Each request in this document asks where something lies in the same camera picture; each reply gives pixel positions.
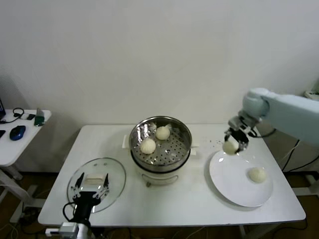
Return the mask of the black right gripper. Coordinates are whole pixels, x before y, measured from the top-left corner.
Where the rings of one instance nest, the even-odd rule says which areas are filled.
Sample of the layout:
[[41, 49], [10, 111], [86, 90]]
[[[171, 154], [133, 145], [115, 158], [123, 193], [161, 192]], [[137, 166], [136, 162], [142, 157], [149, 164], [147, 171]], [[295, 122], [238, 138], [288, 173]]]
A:
[[231, 137], [239, 143], [236, 153], [240, 153], [241, 151], [246, 150], [249, 139], [245, 132], [243, 132], [242, 130], [234, 130], [232, 128], [229, 128], [225, 132], [225, 142], [229, 141]]

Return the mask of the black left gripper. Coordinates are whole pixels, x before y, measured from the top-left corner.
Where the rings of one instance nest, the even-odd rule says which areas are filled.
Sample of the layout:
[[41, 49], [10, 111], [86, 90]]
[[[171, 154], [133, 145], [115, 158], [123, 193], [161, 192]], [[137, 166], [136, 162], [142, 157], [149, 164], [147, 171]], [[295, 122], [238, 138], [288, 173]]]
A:
[[73, 221], [89, 221], [92, 209], [99, 204], [99, 199], [104, 199], [109, 194], [109, 174], [106, 175], [103, 184], [98, 186], [96, 196], [95, 192], [80, 192], [82, 190], [82, 181], [84, 173], [76, 180], [75, 185], [71, 187], [72, 199], [76, 205]]

